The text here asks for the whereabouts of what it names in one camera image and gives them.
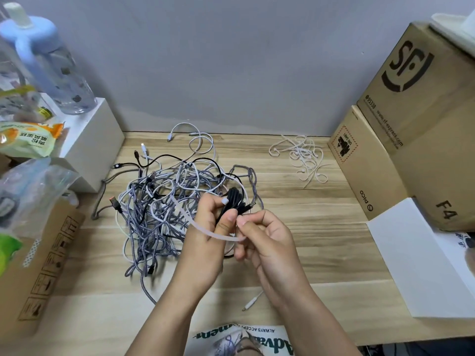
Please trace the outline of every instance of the tangled cable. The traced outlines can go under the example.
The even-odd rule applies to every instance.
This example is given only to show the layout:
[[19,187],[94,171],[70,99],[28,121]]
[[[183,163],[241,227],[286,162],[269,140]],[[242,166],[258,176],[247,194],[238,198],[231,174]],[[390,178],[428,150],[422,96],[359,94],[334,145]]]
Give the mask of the tangled cable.
[[[148,156],[145,146],[143,146],[143,158],[146,161],[150,160],[145,165],[141,163],[137,151],[134,152],[137,163],[115,164],[114,168],[136,166],[134,169],[119,173],[139,171],[139,175],[137,179],[127,185],[125,191],[119,194],[117,198],[111,198],[110,206],[97,211],[96,205],[92,215],[92,218],[96,219],[103,209],[107,207],[116,209],[116,223],[125,235],[122,254],[131,263],[131,266],[125,272],[125,276],[132,276],[134,271],[139,272],[142,289],[153,303],[156,301],[147,291],[144,278],[152,275],[154,270],[157,269],[158,257],[178,256],[180,254],[181,249],[177,248],[175,243],[184,241],[190,223],[210,236],[220,236],[221,239],[233,241],[227,243],[225,254],[229,254],[234,248],[234,242],[240,240],[236,237],[221,236],[208,230],[201,230],[199,225],[194,223],[193,219],[202,193],[211,193],[220,197],[228,195],[229,198],[226,199],[228,203],[223,206],[225,206],[225,209],[229,209],[231,205],[235,205],[234,207],[238,209],[240,214],[251,209],[256,202],[259,202],[261,208],[264,208],[262,199],[257,194],[257,176],[251,167],[234,165],[229,172],[225,172],[214,160],[216,151],[213,138],[209,134],[201,133],[198,130],[190,135],[195,137],[193,140],[199,140],[199,145],[196,149],[193,149],[190,142],[190,149],[193,154],[185,160],[169,154],[152,159]],[[199,152],[202,139],[211,143],[211,147],[206,152],[213,150],[213,158],[198,157],[193,161],[189,161],[193,155],[202,154],[202,152]],[[172,167],[163,168],[159,161],[163,157],[174,158],[178,163]],[[157,166],[158,169],[149,172],[149,168],[152,166]],[[234,174],[235,170],[240,168],[245,169],[246,172],[242,175]],[[100,197],[104,194],[105,186],[119,173],[103,181],[104,188],[100,192]],[[241,178],[249,179],[252,187],[251,200],[249,200]],[[231,187],[231,183],[237,185],[242,194],[237,188]],[[119,215],[124,219],[125,227],[119,223]],[[131,248],[129,255],[127,254],[128,244]]]
[[[299,167],[300,169],[296,171],[296,174],[306,174],[305,178],[300,178],[301,181],[307,181],[304,188],[312,181],[313,178],[318,182],[324,184],[328,181],[328,176],[318,172],[318,169],[322,166],[327,166],[329,164],[322,165],[324,160],[324,151],[322,148],[315,146],[315,142],[308,136],[295,136],[292,140],[287,136],[281,135],[284,139],[282,141],[276,142],[269,147],[269,155],[272,157],[279,157],[281,152],[289,151],[289,157],[291,160],[299,161],[298,164],[290,162],[293,167]],[[277,146],[281,145],[284,142],[292,144],[290,147],[285,149],[277,149]]]

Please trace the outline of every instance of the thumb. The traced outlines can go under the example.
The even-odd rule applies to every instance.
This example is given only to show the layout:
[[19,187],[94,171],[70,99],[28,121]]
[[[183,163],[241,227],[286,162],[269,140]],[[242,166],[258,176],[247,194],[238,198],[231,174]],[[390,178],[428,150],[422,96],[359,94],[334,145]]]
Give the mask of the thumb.
[[241,233],[252,241],[259,253],[272,246],[273,240],[252,221],[246,220],[243,216],[238,216],[236,224]]

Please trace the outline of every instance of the white cable tie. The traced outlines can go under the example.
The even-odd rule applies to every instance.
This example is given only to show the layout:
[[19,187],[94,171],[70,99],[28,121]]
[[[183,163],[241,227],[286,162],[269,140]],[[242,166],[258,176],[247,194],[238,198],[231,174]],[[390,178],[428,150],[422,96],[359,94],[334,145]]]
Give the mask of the white cable tie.
[[242,309],[242,311],[249,310],[249,309],[252,307],[252,305],[254,305],[254,304],[256,303],[256,301],[258,300],[259,296],[261,296],[263,292],[264,292],[264,290],[262,290],[261,292],[259,292],[259,294],[258,294],[256,297],[254,297],[251,301],[249,301],[249,302],[244,306],[244,308]]
[[208,236],[211,236],[211,237],[214,237],[215,239],[220,239],[220,240],[224,240],[224,241],[232,241],[232,242],[239,242],[239,241],[244,241],[246,238],[245,237],[231,237],[231,236],[223,236],[223,235],[220,235],[218,233],[213,233],[203,227],[201,227],[200,225],[198,225],[195,220],[193,220],[191,218],[190,215],[188,215],[188,213],[182,209],[182,207],[180,206],[180,204],[178,203],[178,201],[176,200],[175,197],[173,197],[172,194],[169,194],[169,197],[170,199],[173,201],[173,203],[175,204],[175,206],[180,210],[181,214],[183,215],[183,218],[188,221],[189,223],[191,223],[198,231],[204,233],[205,235],[208,235]]

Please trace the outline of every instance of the wood grain surface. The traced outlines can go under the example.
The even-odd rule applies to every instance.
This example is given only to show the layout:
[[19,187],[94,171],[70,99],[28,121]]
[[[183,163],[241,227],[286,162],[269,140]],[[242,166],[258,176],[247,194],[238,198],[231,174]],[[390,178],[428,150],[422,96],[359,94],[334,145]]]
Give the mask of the wood grain surface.
[[[172,142],[166,137],[165,133],[126,133],[117,161],[134,161],[134,150],[140,150],[142,142],[151,156],[190,155],[187,134],[176,134]],[[475,335],[475,321],[410,316],[365,225],[366,217],[326,145],[328,138],[314,140],[324,149],[323,163],[329,165],[320,172],[329,180],[325,184],[312,181],[306,189],[288,154],[270,157],[269,146],[279,136],[214,138],[217,160],[224,169],[244,164],[256,170],[265,207],[291,229],[309,281],[357,345]],[[123,191],[134,176],[127,173],[111,182],[101,205]],[[30,340],[0,347],[0,354],[122,355],[150,313],[153,305],[143,294],[139,278],[123,275],[129,264],[122,257],[124,238],[113,210],[106,209],[97,221],[89,218],[95,199],[95,195],[82,196],[81,209],[88,217],[38,333]],[[148,278],[154,297],[165,289],[175,264],[175,259],[163,260],[160,275]],[[230,322],[281,324],[265,296],[249,311],[241,311],[259,292],[258,285],[249,265],[225,260],[223,273],[193,316],[191,332]]]

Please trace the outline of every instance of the water bottle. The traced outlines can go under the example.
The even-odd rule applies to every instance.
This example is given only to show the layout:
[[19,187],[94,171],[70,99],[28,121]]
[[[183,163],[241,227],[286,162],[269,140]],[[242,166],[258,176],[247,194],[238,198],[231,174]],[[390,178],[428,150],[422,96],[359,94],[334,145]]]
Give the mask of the water bottle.
[[59,38],[54,23],[28,16],[16,2],[3,5],[10,19],[0,23],[0,36],[15,48],[34,80],[63,113],[75,115],[92,110],[97,101],[78,72],[71,53]]

